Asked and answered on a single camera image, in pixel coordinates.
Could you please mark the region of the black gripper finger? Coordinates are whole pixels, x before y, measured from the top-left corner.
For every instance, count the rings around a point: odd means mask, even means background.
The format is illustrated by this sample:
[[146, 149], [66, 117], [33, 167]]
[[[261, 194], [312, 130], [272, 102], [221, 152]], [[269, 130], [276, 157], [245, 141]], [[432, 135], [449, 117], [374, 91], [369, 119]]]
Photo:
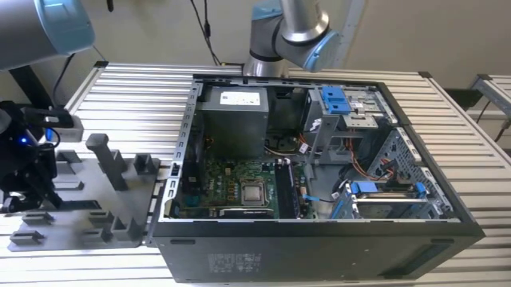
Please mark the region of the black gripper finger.
[[36, 178], [34, 189], [44, 201], [45, 206], [58, 210], [62, 205], [62, 200], [54, 192], [54, 185], [50, 179], [44, 177]]
[[2, 192], [1, 213], [15, 213], [37, 209], [41, 197], [37, 193]]

